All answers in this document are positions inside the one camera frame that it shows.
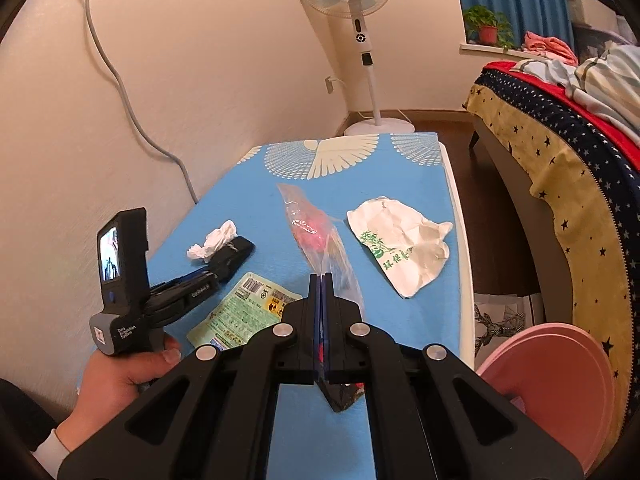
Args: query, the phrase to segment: black star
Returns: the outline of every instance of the black star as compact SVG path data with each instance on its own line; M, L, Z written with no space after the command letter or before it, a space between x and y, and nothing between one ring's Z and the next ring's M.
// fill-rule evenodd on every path
M602 341L602 347L604 348L604 353L607 354L607 356L609 355L609 350L611 350L613 348L613 345L611 344L611 338L607 338L606 341Z

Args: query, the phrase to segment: window sill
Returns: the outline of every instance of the window sill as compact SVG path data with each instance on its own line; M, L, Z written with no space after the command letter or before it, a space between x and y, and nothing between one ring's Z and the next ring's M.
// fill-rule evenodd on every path
M518 57L520 59L542 59L540 56L536 56L535 54L529 54L528 52L523 52L521 50L511 50L511 49L503 49L499 46L487 46L487 45L478 45L471 43L460 43L460 53L464 54L465 51L476 51L476 52L484 52L486 54L498 54L499 56L510 56L510 57Z

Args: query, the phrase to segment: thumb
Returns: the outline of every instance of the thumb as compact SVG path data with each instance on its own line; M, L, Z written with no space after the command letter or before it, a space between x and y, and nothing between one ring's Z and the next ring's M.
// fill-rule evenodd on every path
M142 384L158 379L180 362L180 351L170 348L162 352L142 352L126 358L123 372L128 381Z

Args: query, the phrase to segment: hand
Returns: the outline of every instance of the hand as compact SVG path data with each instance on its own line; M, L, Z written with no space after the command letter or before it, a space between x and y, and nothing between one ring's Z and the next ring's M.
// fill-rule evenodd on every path
M56 429L73 451L139 396L138 384L165 375L180 362L180 343L165 335L163 352L108 357L96 350L87 363L76 407Z

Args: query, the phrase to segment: display screen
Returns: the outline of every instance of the display screen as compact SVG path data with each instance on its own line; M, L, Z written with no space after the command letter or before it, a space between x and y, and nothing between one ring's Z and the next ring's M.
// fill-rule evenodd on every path
M118 230L115 227L109 229L100 238L100 276L103 282L120 277Z

